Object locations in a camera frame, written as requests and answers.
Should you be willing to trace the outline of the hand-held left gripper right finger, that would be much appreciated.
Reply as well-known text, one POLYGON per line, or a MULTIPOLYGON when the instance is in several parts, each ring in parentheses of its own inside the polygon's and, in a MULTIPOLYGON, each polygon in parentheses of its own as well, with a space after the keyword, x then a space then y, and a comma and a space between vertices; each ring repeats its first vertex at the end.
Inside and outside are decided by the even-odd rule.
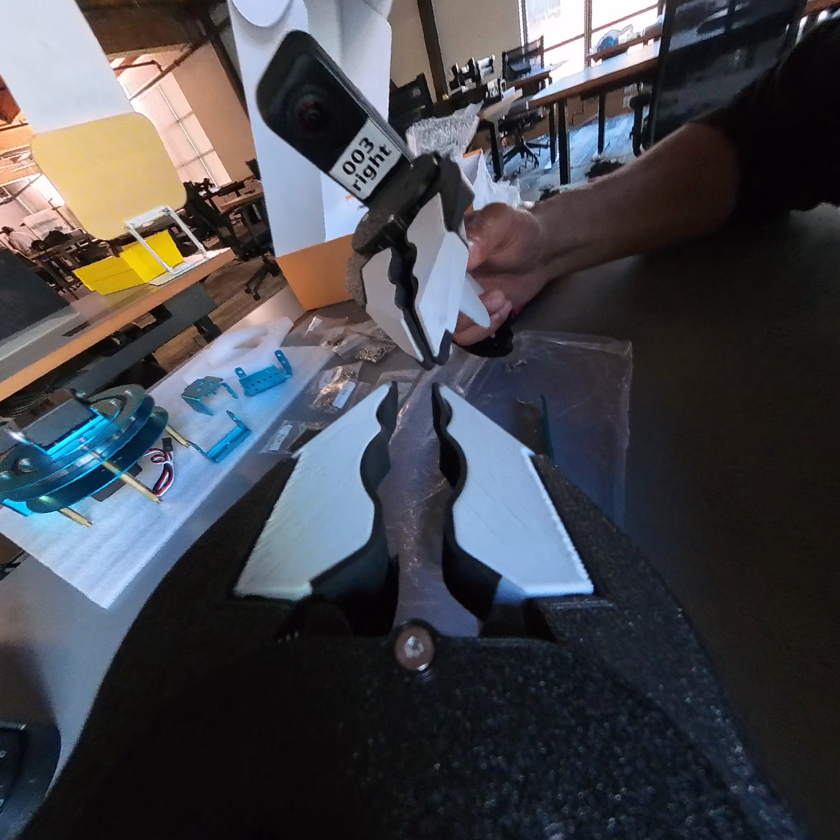
POLYGON ((533 451, 462 396, 433 386, 439 468, 451 487, 442 569, 460 604, 593 595, 533 451))

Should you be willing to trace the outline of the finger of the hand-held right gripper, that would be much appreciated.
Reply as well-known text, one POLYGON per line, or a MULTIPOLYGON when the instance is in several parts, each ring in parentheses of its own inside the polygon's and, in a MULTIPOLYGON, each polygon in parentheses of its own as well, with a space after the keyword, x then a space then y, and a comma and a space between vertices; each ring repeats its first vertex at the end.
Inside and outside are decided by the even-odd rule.
POLYGON ((425 369, 438 365, 438 291, 430 248, 418 248, 413 267, 394 248, 363 268, 366 311, 403 352, 425 369))
POLYGON ((413 275, 415 312, 433 360, 441 354, 445 333, 453 333, 466 279, 468 246, 459 232, 448 230, 443 202, 431 200, 413 221, 416 250, 413 275))

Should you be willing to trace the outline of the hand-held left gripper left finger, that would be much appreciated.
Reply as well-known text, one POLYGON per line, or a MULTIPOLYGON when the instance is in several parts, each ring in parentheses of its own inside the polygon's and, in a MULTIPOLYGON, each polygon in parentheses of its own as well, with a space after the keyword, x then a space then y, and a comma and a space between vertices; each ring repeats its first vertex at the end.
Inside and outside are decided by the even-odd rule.
POLYGON ((238 596, 339 601, 374 595, 389 556, 379 485, 390 469, 396 383, 303 445, 238 578, 238 596))

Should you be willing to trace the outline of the person's right forearm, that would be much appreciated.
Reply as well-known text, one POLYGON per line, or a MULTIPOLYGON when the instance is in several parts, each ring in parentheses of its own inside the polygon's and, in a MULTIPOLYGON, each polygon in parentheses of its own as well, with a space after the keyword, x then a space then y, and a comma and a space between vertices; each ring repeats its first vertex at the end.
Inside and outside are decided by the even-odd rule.
POLYGON ((739 192, 732 142, 703 122, 679 129, 615 172, 535 204, 529 286, 716 232, 739 192))

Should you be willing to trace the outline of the blue acrylic robot base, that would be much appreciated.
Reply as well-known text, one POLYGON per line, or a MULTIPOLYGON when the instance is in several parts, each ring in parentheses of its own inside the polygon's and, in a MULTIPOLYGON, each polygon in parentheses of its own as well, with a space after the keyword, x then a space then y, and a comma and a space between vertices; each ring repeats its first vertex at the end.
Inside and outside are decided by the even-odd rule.
POLYGON ((2 421, 2 505, 25 517, 59 512, 90 526, 73 505, 113 481, 152 497, 130 470, 162 437, 191 447, 142 386, 122 385, 87 396, 71 391, 63 403, 27 425, 2 421))

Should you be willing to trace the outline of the grey desk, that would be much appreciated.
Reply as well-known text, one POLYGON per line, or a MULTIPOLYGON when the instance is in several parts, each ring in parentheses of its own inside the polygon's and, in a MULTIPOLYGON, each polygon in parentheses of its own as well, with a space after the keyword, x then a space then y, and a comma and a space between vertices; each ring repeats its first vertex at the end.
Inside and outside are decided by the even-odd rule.
POLYGON ((385 521, 374 595, 236 595, 302 447, 110 607, 29 555, 2 721, 60 754, 17 838, 838 838, 838 212, 573 275, 518 328, 632 346, 624 525, 533 451, 593 595, 395 626, 385 521))

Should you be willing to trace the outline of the wooden edged desk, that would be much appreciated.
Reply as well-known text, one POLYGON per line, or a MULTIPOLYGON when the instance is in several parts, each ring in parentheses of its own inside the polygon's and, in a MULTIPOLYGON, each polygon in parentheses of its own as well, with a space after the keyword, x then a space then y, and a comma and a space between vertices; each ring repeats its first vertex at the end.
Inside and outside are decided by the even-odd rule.
POLYGON ((199 323, 216 307, 203 281, 235 259, 230 248, 187 259, 185 269, 161 286, 146 284, 100 295, 92 292, 72 303, 72 317, 38 334, 32 327, 2 348, 1 397, 6 399, 37 379, 88 351, 96 343, 122 330, 139 317, 164 308, 171 317, 163 328, 184 322, 180 330, 199 323))
POLYGON ((571 182, 568 100, 597 99, 597 153, 601 155, 605 142, 607 94, 651 78, 656 70, 658 54, 659 42, 655 42, 637 52, 604 59, 598 66, 563 77, 529 98, 526 104, 528 111, 548 110, 550 157, 551 163, 559 160, 560 184, 571 182))

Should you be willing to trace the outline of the person's right hand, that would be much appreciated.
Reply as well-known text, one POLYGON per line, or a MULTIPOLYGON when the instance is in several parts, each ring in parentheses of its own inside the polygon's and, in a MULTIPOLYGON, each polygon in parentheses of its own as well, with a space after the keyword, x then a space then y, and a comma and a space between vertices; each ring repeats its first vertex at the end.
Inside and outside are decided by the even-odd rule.
POLYGON ((530 209, 493 203, 465 217, 467 270, 479 284, 490 325, 483 328, 460 314, 456 344, 467 347, 495 334, 555 276, 556 209, 554 198, 530 209))

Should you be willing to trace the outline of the bubble wrap bundle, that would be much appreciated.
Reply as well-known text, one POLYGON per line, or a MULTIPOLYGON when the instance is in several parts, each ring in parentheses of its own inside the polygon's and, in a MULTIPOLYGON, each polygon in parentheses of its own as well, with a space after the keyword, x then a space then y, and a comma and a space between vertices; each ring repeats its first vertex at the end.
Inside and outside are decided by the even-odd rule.
POLYGON ((458 164, 472 187, 475 211, 492 201, 486 153, 482 149, 468 152, 476 137, 480 110, 480 104, 473 103, 446 117, 422 119, 406 130, 406 145, 412 156, 436 152, 458 164))

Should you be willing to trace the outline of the open cardboard box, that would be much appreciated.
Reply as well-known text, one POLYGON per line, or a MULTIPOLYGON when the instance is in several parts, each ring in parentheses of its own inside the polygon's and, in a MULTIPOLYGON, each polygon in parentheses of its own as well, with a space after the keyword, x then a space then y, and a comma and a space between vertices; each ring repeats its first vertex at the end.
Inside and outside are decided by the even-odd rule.
POLYGON ((256 89, 281 40, 309 32, 386 119, 391 1, 231 1, 240 76, 276 261, 305 310, 347 301, 345 267, 364 207, 267 127, 256 89))

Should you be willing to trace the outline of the clear plastic bag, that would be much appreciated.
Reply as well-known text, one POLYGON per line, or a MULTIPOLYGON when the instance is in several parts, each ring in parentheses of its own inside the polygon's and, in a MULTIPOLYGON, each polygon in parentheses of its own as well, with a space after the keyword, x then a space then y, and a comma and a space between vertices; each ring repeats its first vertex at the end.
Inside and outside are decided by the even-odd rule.
POLYGON ((438 382, 538 455, 622 527, 633 372, 628 342, 591 335, 522 331, 513 351, 484 359, 453 350, 424 371, 399 407, 381 483, 389 553, 400 566, 394 625, 419 619, 449 636, 475 636, 479 623, 449 593, 441 570, 450 486, 438 467, 432 388, 438 382), (517 371, 504 364, 527 359, 517 371))

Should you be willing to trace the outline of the white metal stand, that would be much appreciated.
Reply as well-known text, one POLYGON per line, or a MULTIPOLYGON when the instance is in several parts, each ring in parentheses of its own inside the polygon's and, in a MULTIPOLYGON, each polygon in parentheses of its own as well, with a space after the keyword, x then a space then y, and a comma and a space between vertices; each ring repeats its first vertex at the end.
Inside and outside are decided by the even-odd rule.
POLYGON ((123 248, 121 258, 143 282, 151 282, 162 276, 176 277, 185 271, 182 268, 185 262, 184 255, 168 231, 171 224, 177 226, 187 236, 201 255, 207 254, 204 245, 198 241, 171 206, 162 205, 153 208, 125 223, 136 245, 123 248), (160 221, 164 221, 164 230, 147 237, 141 235, 141 228, 160 221))

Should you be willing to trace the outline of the white board panel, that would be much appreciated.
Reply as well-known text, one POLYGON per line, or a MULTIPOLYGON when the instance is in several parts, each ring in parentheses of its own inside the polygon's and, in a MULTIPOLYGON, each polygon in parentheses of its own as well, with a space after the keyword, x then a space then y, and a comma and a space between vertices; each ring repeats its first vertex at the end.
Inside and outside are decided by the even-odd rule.
POLYGON ((1 2, 1 75, 36 134, 133 112, 73 1, 1 2))

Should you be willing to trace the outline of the small blue U bracket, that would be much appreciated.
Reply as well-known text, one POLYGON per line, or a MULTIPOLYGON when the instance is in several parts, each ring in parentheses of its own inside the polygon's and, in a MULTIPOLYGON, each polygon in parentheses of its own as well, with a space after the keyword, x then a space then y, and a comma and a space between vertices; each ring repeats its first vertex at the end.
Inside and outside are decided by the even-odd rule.
POLYGON ((218 440, 209 451, 203 451, 204 457, 215 464, 220 464, 252 435, 250 427, 238 415, 231 411, 226 411, 226 414, 233 422, 234 428, 218 440))

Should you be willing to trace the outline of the blue perforated bracket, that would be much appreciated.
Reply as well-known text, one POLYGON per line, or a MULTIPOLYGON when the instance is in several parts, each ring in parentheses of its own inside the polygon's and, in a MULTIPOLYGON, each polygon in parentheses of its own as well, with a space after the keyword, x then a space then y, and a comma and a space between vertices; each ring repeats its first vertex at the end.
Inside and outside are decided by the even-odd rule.
POLYGON ((238 383, 246 396, 257 396, 281 385, 293 376, 293 370, 286 355, 277 350, 275 356, 276 364, 270 364, 253 373, 248 374, 241 367, 234 369, 238 383))

